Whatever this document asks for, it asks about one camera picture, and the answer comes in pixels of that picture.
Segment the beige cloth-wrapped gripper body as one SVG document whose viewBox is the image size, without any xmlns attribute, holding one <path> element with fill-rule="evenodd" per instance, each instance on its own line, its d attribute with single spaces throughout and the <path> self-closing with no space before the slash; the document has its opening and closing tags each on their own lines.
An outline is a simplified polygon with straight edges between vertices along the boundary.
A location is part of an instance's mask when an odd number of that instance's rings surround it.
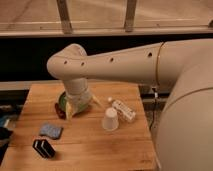
<svg viewBox="0 0 213 171">
<path fill-rule="evenodd" d="M 66 100 L 71 107 L 72 113 L 81 113 L 89 106 L 92 94 L 88 88 L 80 93 L 71 93 L 66 90 Z"/>
</svg>

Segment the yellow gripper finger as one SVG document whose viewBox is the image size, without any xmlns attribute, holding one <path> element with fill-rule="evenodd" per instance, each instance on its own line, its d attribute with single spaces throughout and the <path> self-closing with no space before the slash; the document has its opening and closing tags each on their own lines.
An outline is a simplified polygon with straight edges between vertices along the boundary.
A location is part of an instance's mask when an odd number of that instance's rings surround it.
<svg viewBox="0 0 213 171">
<path fill-rule="evenodd" d="M 99 99 L 95 95 L 92 95 L 92 99 L 93 99 L 94 103 L 96 103 L 100 108 L 104 109 L 104 106 L 102 105 L 102 103 L 99 101 Z"/>
<path fill-rule="evenodd" d="M 69 104 L 69 102 L 66 103 L 66 119 L 69 120 L 72 118 L 72 106 Z"/>
</svg>

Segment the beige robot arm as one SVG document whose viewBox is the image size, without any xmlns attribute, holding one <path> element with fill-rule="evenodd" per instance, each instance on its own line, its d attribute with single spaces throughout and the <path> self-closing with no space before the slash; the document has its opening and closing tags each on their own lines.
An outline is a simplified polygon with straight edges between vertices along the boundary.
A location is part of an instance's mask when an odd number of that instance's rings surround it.
<svg viewBox="0 0 213 171">
<path fill-rule="evenodd" d="M 79 78 L 169 87 L 155 141 L 160 171 L 213 171 L 213 38 L 91 56 L 71 44 L 49 58 L 47 70 L 68 96 L 85 89 L 72 84 Z"/>
</svg>

